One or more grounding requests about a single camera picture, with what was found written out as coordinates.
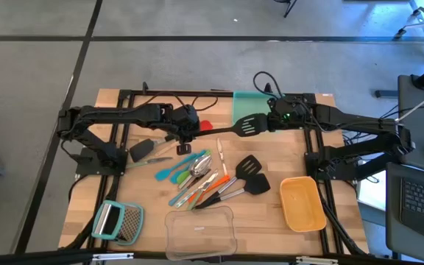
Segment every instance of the wooden table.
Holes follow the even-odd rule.
[[[101,89],[97,96],[96,106],[115,107],[119,90]],[[136,96],[135,105],[149,99],[150,96]],[[334,106],[331,94],[317,94],[317,102]],[[190,104],[193,97],[182,97],[186,104]],[[195,104],[197,108],[209,105],[214,98],[202,97]],[[153,103],[172,103],[174,107],[180,104],[172,96],[159,96]],[[219,98],[216,106],[199,113],[201,120],[209,120],[214,128],[228,127],[231,124],[232,99]],[[101,139],[107,141],[111,125],[93,125],[90,130]],[[165,132],[151,131],[131,125],[127,147],[152,136],[161,137]],[[224,149],[225,163],[230,175],[234,175],[236,165],[252,154],[263,165],[262,172],[267,176],[271,190],[265,194],[240,196],[221,202],[229,206],[234,215],[233,226],[238,240],[237,254],[267,254],[267,255],[321,255],[322,246],[319,232],[297,233],[290,230],[284,220],[280,203],[280,182],[287,177],[305,175],[303,154],[305,150],[305,137],[302,130],[288,130],[280,132],[265,132],[260,135],[240,138],[234,133],[227,132],[219,135],[207,135],[191,143],[193,152],[202,149],[213,151],[212,169],[219,169],[222,176],[222,166],[219,154],[216,151],[216,138],[220,137]],[[317,150],[317,141],[313,134],[314,150]],[[340,131],[324,133],[325,145],[342,146]],[[135,202],[145,209],[144,226],[136,243],[132,246],[121,247],[109,244],[109,250],[121,251],[150,251],[164,252],[166,247],[165,215],[176,208],[168,206],[168,201],[177,194],[177,186],[168,180],[158,182],[154,175],[159,169],[164,169],[176,164],[182,157],[176,155],[175,148],[162,156],[172,156],[174,159],[161,164],[142,166],[128,169],[121,178],[117,200],[119,202]],[[73,241],[74,237],[86,225],[93,215],[96,194],[99,187],[99,176],[89,176],[77,184],[73,190],[71,202],[66,214],[65,224],[60,238],[60,247]],[[230,187],[235,190],[243,186],[239,180]],[[364,251],[368,251],[366,236],[356,202],[355,191],[342,181],[332,181],[333,195],[339,221],[342,223],[350,237]],[[327,222],[327,234],[330,251],[335,252],[333,232],[330,222]]]

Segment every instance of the orange handle utensil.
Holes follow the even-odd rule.
[[[225,176],[223,176],[220,180],[217,180],[214,184],[210,185],[199,197],[199,199],[197,200],[197,202],[200,202],[202,200],[202,198],[204,197],[204,194],[208,193],[209,191],[217,188],[218,186],[220,186],[223,183],[227,183],[228,180],[230,180],[230,176],[228,174],[226,174]],[[191,203],[192,200],[195,198],[196,194],[194,194],[191,198],[188,199],[188,202]]]

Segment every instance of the orange plastic bowl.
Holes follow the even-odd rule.
[[[327,224],[317,184],[311,177],[292,177],[280,183],[280,201],[289,228],[296,232],[323,229]]]

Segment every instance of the black spatula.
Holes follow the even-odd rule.
[[[156,141],[153,141],[152,139],[143,140],[140,143],[130,147],[130,156],[132,157],[133,162],[137,162],[140,159],[146,157],[158,144],[162,144],[172,139],[174,139],[173,135],[167,135],[165,138]]]
[[[211,203],[208,205],[202,205],[202,203],[195,207],[195,209],[202,209],[205,207],[208,207],[212,204],[216,204],[218,202],[221,202],[226,199],[230,199],[231,197],[237,196],[239,194],[242,194],[244,192],[249,192],[252,195],[259,195],[263,194],[266,191],[268,191],[271,187],[269,186],[269,182],[266,179],[266,176],[263,173],[257,174],[256,176],[252,176],[247,178],[247,182],[244,184],[243,188],[240,188],[239,190],[236,190],[234,192],[231,192],[227,195],[224,195],[222,197],[214,198]]]
[[[238,121],[235,125],[228,128],[219,128],[212,130],[205,130],[198,132],[194,136],[208,135],[213,133],[227,133],[234,132],[240,137],[254,136],[268,130],[267,116],[264,113],[257,113],[245,116]]]
[[[262,168],[263,166],[259,163],[258,159],[256,159],[254,155],[248,155],[236,166],[235,177],[231,178],[223,187],[214,192],[209,198],[207,198],[198,206],[204,205],[207,207],[207,205],[212,202],[213,199],[220,196],[220,194],[232,184],[234,184],[237,179],[246,180],[250,176],[254,177]]]

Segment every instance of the cheese grater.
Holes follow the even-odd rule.
[[[135,243],[144,223],[144,209],[135,203],[105,200],[96,213],[91,236],[119,245]]]

